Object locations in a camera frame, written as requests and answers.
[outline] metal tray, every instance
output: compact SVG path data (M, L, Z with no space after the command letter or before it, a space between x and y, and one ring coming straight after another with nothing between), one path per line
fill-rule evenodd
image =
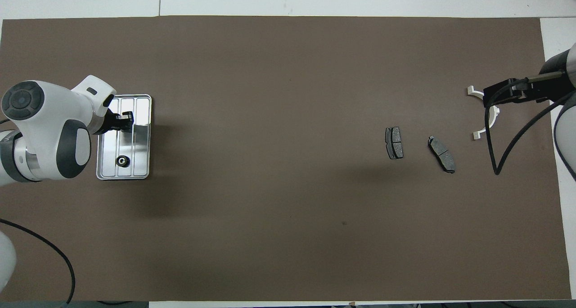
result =
M152 98L147 94L117 95L110 103L114 113L132 111L132 131L110 130L98 136L96 176L101 180L145 179L150 173L150 126ZM126 167L117 165L119 156L127 156Z

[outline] white tile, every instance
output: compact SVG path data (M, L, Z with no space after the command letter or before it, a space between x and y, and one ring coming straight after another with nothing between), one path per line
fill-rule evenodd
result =
M576 0L161 0L160 14L574 17Z
M544 18L540 20L540 26L546 59L570 49L576 43L576 18ZM551 113L552 128L554 128L559 112L560 109L555 109ZM570 268L570 290L574 299L576 298L576 181L572 179L556 149L554 149L554 154L558 170L566 255Z
M159 0L0 0L0 18L152 17Z

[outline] black cable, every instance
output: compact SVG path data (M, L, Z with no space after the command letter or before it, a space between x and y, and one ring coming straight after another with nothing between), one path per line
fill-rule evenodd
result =
M99 303L101 303L101 304L106 304L107 306L118 306L119 304L125 304L125 303L133 302L133 301L109 302L109 301L100 301L100 300L98 300L97 302L99 302Z
M500 303L503 304L504 306L508 306L510 308L525 308L525 307L519 307L519 306L512 306L511 304L504 302L504 301L500 301Z
M70 280L72 282L72 285L70 286L70 294L68 295L68 299L66 299L66 304L69 304L72 301L72 297L74 296L74 288L76 288L76 277L74 276L74 269L72 268L72 263L70 263L70 260L68 259L66 254L64 254L64 252L61 251L56 245L52 244L52 242L50 242L49 240L46 240L46 238L40 236L39 234L31 231L30 229L28 229L24 226L20 226L19 224L16 224L14 222L9 222L8 220L4 220L2 218L0 218L0 223L8 225L8 226L12 226L14 228L22 230L23 232L26 232L26 233L38 238L44 244L50 246L53 250L55 250L56 253L58 253L64 259L64 262L66 262L66 265L68 265L68 270L70 270Z
M567 95L563 96L562 98L560 98L559 100L557 100L556 102L551 104L549 107L540 111L540 113L535 115L534 118L532 118L529 122L527 122L527 124L524 127L522 127L522 129L520 129L520 131L518 131L516 136L514 136L514 138L510 142L510 144L508 144L508 147L506 148L506 150L502 154L502 158L500 158L500 162L498 163L498 165L496 165L496 158L494 158L494 148L492 147L492 139L490 136L490 125L488 124L488 117L490 115L490 107L492 107L492 104L494 103L496 98L498 98L500 95L502 95L502 93L504 93L506 90L508 90L509 88L511 88L513 86L516 86L518 84L522 84L525 82L528 82L527 78L523 78L522 80L518 80L516 82L512 82L510 84L507 84L506 86L504 86L503 88L498 90L498 92L496 92L492 97L490 97L490 99L488 100L488 103L486 104L486 108L484 109L484 125L486 127L486 141L488 142L488 152L490 154L490 161L492 162L492 170L494 171L494 173L496 175L500 174L500 171L502 171L502 167L504 166L504 162L506 162L506 158L508 158L508 155L510 154L510 152L512 151L512 148L514 148L514 146L516 145L516 143L518 142L520 137L522 137L522 135L524 135L524 133L532 125L534 125L534 123L539 121L543 116L545 116L547 113L552 111L554 108L558 107L558 105L562 105L568 98L570 98L570 96L572 96L574 94L574 91L568 93Z

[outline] brown mat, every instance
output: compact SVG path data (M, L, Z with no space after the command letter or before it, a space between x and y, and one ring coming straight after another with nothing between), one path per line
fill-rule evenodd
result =
M145 181L99 181L93 156L3 187L0 214L70 256L78 300L569 298L549 117L496 177L465 94L543 61L533 18L4 21L0 90L94 74L152 95L154 126ZM497 154L543 106L501 107ZM59 257L2 231L19 261L0 299L65 298Z

